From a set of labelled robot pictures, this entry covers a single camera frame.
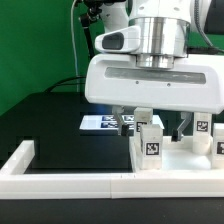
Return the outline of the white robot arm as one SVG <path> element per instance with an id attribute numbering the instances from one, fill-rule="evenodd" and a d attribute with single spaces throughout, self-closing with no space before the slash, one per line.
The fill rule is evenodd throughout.
<path id="1" fill-rule="evenodd" d="M 181 111 L 173 131 L 179 141 L 194 112 L 224 111 L 224 50 L 190 47 L 191 31 L 203 39 L 224 34 L 224 0 L 134 0 L 131 14 L 105 7 L 118 22 L 95 39 L 85 96 L 91 103 Z"/>

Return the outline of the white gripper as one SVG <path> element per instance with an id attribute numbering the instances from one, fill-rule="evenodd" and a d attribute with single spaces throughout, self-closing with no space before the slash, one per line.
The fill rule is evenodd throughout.
<path id="1" fill-rule="evenodd" d="M 115 105 L 112 114 L 120 136 L 129 132 L 123 106 L 183 111 L 171 136 L 172 142 L 178 142 L 192 112 L 224 111 L 224 57 L 190 55 L 165 70 L 139 68 L 132 55 L 99 54 L 89 64 L 85 97 L 91 103 Z"/>

